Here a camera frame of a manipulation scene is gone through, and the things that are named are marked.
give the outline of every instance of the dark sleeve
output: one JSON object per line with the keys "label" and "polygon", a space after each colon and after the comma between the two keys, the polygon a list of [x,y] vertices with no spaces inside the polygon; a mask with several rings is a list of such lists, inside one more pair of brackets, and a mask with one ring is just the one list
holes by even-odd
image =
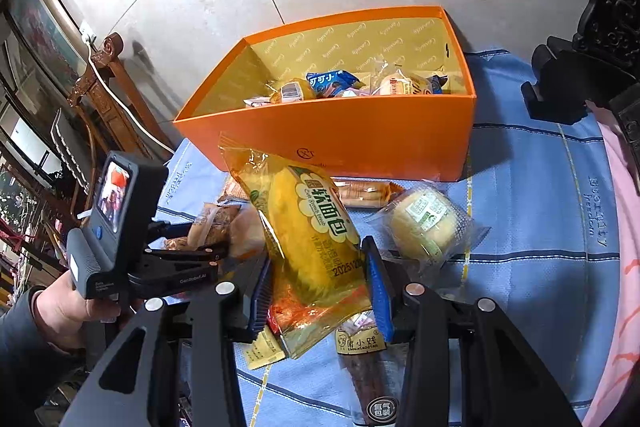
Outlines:
{"label": "dark sleeve", "polygon": [[50,346],[31,314],[34,287],[0,317],[0,404],[33,411],[64,376],[79,367],[78,357]]}

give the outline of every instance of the device screen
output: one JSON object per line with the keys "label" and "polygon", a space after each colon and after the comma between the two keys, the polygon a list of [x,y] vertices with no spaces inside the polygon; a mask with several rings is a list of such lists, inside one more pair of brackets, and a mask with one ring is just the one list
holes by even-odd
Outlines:
{"label": "device screen", "polygon": [[98,201],[98,208],[106,220],[109,221],[114,233],[118,231],[127,184],[129,184],[129,173],[117,163],[109,163],[100,200]]}

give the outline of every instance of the flower graphic on package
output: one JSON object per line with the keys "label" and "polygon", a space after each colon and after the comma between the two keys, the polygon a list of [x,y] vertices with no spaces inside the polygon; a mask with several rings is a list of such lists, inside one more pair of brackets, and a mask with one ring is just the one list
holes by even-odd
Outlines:
{"label": "flower graphic on package", "polygon": [[319,233],[329,233],[336,243],[348,240],[357,245],[360,238],[351,219],[336,200],[331,187],[317,174],[302,174],[296,185],[298,207]]}

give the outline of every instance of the black circular label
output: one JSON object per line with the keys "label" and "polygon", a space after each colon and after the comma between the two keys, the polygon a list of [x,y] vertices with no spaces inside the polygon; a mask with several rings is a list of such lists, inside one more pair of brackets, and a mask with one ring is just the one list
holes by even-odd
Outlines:
{"label": "black circular label", "polygon": [[303,160],[310,160],[314,157],[314,152],[310,151],[306,147],[301,147],[296,151],[296,153],[298,153],[298,156],[300,156]]}
{"label": "black circular label", "polygon": [[380,425],[392,423],[396,419],[396,413],[398,413],[398,403],[390,396],[381,396],[371,400],[367,405],[367,415]]}

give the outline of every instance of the pink fabric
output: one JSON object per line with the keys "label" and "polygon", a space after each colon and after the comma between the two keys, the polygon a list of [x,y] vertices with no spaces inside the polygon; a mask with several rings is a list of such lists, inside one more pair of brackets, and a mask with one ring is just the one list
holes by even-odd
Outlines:
{"label": "pink fabric", "polygon": [[620,297],[609,358],[582,422],[598,427],[619,402],[631,369],[640,359],[640,196],[635,165],[610,111],[591,107],[602,131],[613,178],[620,235]]}

